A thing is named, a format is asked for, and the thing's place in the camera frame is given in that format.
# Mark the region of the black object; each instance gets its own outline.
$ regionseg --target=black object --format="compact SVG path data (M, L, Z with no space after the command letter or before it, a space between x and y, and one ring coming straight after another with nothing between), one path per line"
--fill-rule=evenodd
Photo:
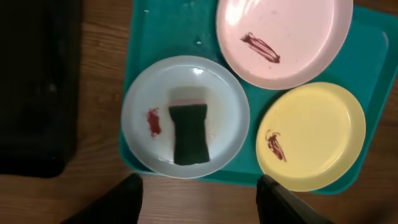
M142 205L142 179L132 174L106 195L62 224L137 223Z
M207 105L171 106L169 113L175 127L174 163L185 166L208 162Z
M76 150L81 2L0 8L0 173L53 177Z
M260 223L333 224L268 175L257 182Z

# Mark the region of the plate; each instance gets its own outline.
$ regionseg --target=plate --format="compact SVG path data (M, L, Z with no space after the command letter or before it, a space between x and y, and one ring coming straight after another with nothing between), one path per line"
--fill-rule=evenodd
M179 166L174 164L169 106L189 100L207 104L210 162ZM136 78L124 99L121 126L131 152L144 165L163 175L187 179L225 166L243 145L249 120L248 99L232 73L205 58L178 56L151 65Z
M257 133L257 159L287 189L317 190L354 164L365 131L363 109L348 90L307 84L284 94L266 113Z
M228 64L247 82L289 89L333 61L352 16L352 0L219 1L218 42Z

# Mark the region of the wooden surface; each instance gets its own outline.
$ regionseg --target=wooden surface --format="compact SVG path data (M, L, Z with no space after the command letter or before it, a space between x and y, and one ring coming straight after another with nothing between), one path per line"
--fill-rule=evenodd
M358 4L398 15L397 0ZM54 179L0 175L0 223L59 223L123 180L118 135L131 0L84 0L78 152ZM250 187L144 177L140 223L258 223ZM398 223L398 82L356 183L299 194L336 223Z

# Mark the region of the pink plate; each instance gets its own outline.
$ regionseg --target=pink plate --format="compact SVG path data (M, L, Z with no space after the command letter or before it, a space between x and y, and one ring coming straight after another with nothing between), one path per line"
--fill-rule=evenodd
M333 61L352 15L353 0L220 0L218 42L229 66L247 82L289 89Z

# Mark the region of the green plastic tray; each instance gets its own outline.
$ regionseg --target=green plastic tray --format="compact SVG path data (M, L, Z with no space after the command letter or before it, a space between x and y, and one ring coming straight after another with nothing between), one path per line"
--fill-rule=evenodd
M225 62L216 38L215 0L135 0L124 93L145 68L167 57L197 55ZM357 178L398 72L398 19L355 7L347 40L333 63L315 81L336 83L354 94L366 115L366 139L352 168L336 182L315 191L338 194ZM256 131L268 107L285 91L263 90L240 80L249 100L251 124L239 154L202 180L255 185L262 174L255 151ZM154 174L129 150L120 134L122 159L134 170Z

